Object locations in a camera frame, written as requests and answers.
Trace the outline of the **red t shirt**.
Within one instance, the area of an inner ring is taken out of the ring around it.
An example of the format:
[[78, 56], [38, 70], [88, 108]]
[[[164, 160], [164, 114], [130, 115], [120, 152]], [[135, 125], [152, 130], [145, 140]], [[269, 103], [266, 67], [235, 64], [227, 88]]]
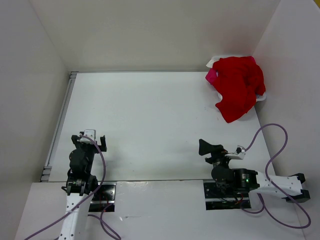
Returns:
[[220, 58], [213, 63], [214, 88], [222, 96], [215, 104], [227, 123], [245, 115], [266, 92], [264, 75], [252, 56]]

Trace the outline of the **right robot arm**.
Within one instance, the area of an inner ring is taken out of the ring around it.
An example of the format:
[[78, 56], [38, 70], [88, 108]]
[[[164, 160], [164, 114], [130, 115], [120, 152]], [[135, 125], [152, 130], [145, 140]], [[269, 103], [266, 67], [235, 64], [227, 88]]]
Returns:
[[206, 191], [211, 191], [217, 198], [226, 198], [236, 194], [271, 195], [285, 199], [288, 203], [296, 200], [298, 203], [308, 201], [310, 193], [303, 189], [302, 183], [306, 181], [304, 174], [297, 173], [292, 176], [277, 176], [266, 174], [246, 168], [230, 168], [231, 160], [243, 160], [246, 155], [244, 147], [238, 145], [234, 152], [228, 152], [224, 147], [213, 145], [207, 141], [199, 140], [198, 154], [206, 157], [205, 161], [212, 165], [211, 177]]

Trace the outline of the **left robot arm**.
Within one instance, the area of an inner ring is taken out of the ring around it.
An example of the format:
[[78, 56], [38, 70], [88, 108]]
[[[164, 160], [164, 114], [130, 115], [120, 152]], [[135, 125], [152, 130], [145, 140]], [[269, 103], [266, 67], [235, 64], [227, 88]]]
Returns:
[[63, 219], [60, 240], [82, 240], [91, 200], [100, 193], [97, 177], [91, 174], [94, 156], [107, 151], [106, 137], [96, 141], [94, 130], [85, 130], [71, 137], [75, 150], [69, 154], [66, 181], [66, 217]]

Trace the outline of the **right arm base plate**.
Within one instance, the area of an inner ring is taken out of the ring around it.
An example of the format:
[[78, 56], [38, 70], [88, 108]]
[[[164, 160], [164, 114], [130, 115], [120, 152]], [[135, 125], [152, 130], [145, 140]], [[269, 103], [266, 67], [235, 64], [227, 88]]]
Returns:
[[211, 210], [250, 209], [248, 193], [234, 192], [232, 189], [221, 189], [216, 182], [203, 181], [205, 207]]

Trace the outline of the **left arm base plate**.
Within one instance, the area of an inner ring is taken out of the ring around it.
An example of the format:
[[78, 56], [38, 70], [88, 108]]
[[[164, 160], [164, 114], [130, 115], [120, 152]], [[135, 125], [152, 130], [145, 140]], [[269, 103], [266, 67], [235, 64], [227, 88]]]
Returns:
[[99, 212], [114, 212], [115, 199], [116, 199], [116, 186], [115, 182], [104, 183], [100, 189], [94, 194], [90, 206], [90, 213]]

